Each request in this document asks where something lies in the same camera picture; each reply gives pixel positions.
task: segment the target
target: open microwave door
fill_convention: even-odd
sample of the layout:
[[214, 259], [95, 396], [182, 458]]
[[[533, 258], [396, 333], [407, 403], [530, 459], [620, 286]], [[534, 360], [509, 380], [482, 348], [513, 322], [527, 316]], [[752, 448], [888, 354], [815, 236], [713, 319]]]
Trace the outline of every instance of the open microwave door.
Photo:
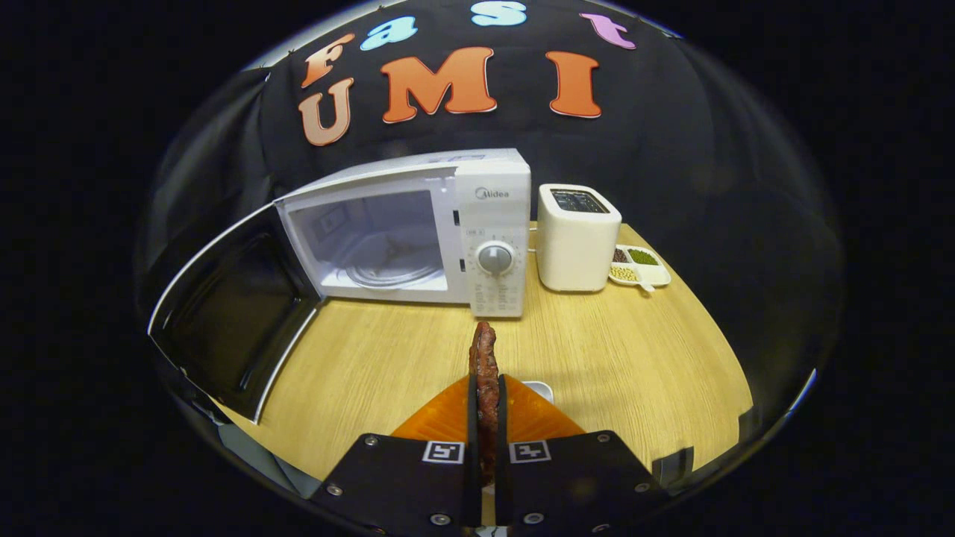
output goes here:
[[200, 390], [253, 422], [321, 296], [269, 204], [182, 268], [148, 333]]

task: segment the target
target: toaster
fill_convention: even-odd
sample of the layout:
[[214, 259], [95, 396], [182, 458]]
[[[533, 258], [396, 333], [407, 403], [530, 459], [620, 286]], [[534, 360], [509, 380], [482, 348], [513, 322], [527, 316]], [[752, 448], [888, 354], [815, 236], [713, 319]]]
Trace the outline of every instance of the toaster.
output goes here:
[[606, 285], [622, 218], [604, 196], [576, 184], [538, 189], [538, 275], [557, 291], [597, 291]]

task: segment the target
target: microwave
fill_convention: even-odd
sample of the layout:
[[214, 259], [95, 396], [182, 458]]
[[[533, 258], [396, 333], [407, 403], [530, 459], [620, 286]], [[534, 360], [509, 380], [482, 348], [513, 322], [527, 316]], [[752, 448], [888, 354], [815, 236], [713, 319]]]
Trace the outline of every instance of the microwave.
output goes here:
[[516, 149], [376, 161], [306, 184], [199, 251], [147, 332], [207, 395], [258, 421], [278, 370], [329, 298], [523, 313], [530, 167]]

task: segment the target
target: sausage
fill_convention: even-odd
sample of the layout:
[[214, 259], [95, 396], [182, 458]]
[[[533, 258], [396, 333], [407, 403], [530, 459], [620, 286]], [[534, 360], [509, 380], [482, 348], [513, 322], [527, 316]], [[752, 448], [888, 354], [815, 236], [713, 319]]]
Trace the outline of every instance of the sausage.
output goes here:
[[487, 322], [477, 323], [474, 340], [468, 351], [468, 370], [477, 377], [477, 442], [480, 449], [482, 485], [494, 482], [495, 456], [498, 449], [498, 361], [494, 343], [498, 337]]

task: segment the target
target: blue letter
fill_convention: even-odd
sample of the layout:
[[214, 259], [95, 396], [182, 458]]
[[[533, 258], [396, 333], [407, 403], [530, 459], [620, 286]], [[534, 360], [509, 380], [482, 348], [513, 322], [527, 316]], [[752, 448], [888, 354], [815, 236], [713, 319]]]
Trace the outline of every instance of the blue letter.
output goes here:
[[368, 39], [365, 39], [365, 42], [358, 48], [363, 51], [370, 51], [387, 43], [404, 41], [416, 32], [414, 17], [398, 17], [368, 32]]
[[478, 26], [517, 26], [527, 20], [521, 2], [478, 2], [471, 6], [477, 15], [471, 21]]

